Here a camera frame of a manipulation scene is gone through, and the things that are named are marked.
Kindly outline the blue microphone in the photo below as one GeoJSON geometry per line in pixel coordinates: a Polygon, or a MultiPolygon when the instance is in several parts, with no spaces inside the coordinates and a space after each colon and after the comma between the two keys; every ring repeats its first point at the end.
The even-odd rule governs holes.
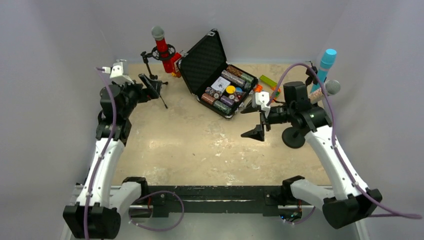
{"type": "Polygon", "coordinates": [[[323,84],[326,81],[328,72],[330,68],[334,65],[337,57],[337,51],[335,49],[329,48],[327,49],[319,63],[319,67],[317,68],[317,77],[320,80],[320,82],[323,84]]]}

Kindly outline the silver glitter microphone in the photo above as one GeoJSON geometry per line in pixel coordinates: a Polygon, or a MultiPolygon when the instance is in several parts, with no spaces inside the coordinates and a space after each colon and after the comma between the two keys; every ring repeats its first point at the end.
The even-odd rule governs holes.
{"type": "Polygon", "coordinates": [[[313,91],[308,95],[311,104],[317,104],[319,101],[322,101],[325,98],[325,93],[327,96],[333,96],[341,90],[341,84],[337,80],[326,80],[324,82],[324,92],[321,88],[313,91]]]}

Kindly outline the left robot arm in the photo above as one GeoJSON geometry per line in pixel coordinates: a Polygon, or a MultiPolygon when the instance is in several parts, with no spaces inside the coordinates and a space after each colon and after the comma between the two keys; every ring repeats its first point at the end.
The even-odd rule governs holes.
{"type": "Polygon", "coordinates": [[[163,81],[139,74],[141,80],[112,82],[100,92],[93,160],[75,203],[65,206],[63,219],[76,239],[113,240],[130,205],[148,194],[144,177],[126,177],[112,193],[117,163],[127,145],[132,124],[130,115],[137,104],[161,98],[163,81]]]}

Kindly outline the red microphone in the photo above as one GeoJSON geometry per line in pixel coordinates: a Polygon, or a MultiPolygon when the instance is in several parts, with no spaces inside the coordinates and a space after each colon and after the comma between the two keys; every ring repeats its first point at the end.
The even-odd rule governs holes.
{"type": "Polygon", "coordinates": [[[160,26],[156,25],[151,29],[151,34],[156,42],[158,56],[159,59],[162,61],[165,72],[168,74],[172,73],[173,64],[170,58],[169,46],[165,40],[164,30],[160,26]]]}

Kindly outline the black round-base mic stand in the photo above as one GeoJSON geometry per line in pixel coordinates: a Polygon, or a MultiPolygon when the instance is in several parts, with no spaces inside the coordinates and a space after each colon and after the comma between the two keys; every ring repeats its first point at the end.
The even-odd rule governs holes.
{"type": "Polygon", "coordinates": [[[305,144],[305,138],[294,127],[286,128],[281,135],[283,143],[292,149],[299,149],[305,144]]]}

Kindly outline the tripod stand with shock mount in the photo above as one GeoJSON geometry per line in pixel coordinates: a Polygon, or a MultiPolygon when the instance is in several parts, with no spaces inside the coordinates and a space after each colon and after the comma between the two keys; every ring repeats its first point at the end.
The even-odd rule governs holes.
{"type": "MultiPolygon", "coordinates": [[[[174,54],[176,53],[176,49],[175,49],[175,47],[173,46],[173,45],[171,45],[171,44],[167,44],[168,45],[168,47],[169,47],[169,53],[170,53],[170,58],[171,57],[173,57],[174,56],[174,54]]],[[[147,69],[147,72],[148,72],[148,75],[146,75],[147,77],[149,77],[150,79],[152,79],[152,80],[158,80],[158,81],[162,81],[163,82],[163,85],[168,85],[169,84],[169,82],[168,81],[164,81],[164,80],[161,80],[160,79],[160,76],[159,75],[157,75],[154,71],[152,71],[152,69],[151,69],[151,66],[150,66],[150,59],[152,59],[152,60],[154,60],[154,63],[153,63],[153,70],[158,70],[159,69],[159,63],[160,62],[162,62],[160,59],[159,59],[159,54],[158,54],[158,51],[157,51],[157,47],[155,46],[150,52],[147,52],[147,51],[143,51],[143,52],[141,52],[140,53],[140,56],[141,56],[141,58],[142,58],[142,61],[143,61],[143,63],[145,64],[145,66],[146,66],[146,69],[147,69]]],[[[167,104],[165,103],[165,101],[164,101],[164,99],[163,99],[163,97],[162,97],[162,95],[161,95],[161,97],[160,98],[157,98],[157,99],[161,99],[162,100],[162,102],[163,102],[163,104],[164,104],[164,107],[166,108],[166,109],[168,109],[168,106],[167,106],[167,104]]]]}

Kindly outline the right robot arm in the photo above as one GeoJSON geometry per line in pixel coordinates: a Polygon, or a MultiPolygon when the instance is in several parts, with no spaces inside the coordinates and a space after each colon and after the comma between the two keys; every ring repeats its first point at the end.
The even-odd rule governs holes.
{"type": "Polygon", "coordinates": [[[275,106],[268,105],[271,97],[266,91],[252,95],[242,113],[259,112],[260,122],[241,137],[263,142],[265,131],[269,131],[271,125],[290,123],[291,127],[282,133],[283,142],[294,149],[308,143],[324,167],[332,189],[315,185],[298,175],[282,182],[278,197],[283,203],[306,201],[322,211],[334,229],[369,217],[382,201],[382,195],[378,189],[369,189],[348,160],[340,161],[344,151],[332,135],[332,122],[326,111],[311,103],[307,87],[301,81],[285,83],[283,94],[285,103],[275,106]]]}

